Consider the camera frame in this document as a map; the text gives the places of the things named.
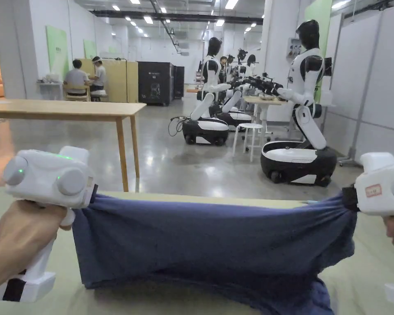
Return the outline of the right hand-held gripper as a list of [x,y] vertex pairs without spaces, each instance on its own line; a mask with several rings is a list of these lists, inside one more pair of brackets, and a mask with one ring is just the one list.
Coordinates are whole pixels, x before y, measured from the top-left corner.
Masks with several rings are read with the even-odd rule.
[[[357,207],[367,215],[394,216],[394,156],[388,152],[360,157],[364,172],[354,183]],[[385,285],[387,300],[394,303],[394,284]]]

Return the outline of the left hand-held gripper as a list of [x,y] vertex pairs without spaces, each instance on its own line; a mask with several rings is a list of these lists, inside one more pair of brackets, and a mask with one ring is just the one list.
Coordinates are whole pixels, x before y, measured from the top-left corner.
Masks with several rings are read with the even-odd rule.
[[[21,150],[6,165],[3,173],[6,193],[35,202],[41,207],[58,205],[67,209],[62,226],[75,219],[74,209],[89,206],[95,200],[98,185],[89,167],[89,151],[64,146],[59,153]],[[35,302],[48,294],[55,283],[55,273],[46,266],[52,251],[51,241],[29,267],[2,286],[2,299]]]

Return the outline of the person's left hand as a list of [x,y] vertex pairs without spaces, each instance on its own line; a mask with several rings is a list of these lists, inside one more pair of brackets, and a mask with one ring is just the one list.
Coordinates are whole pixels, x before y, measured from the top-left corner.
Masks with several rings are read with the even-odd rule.
[[15,263],[15,273],[28,267],[37,254],[57,236],[64,226],[67,209],[58,205],[41,207],[33,202],[16,200],[0,218],[0,250]]

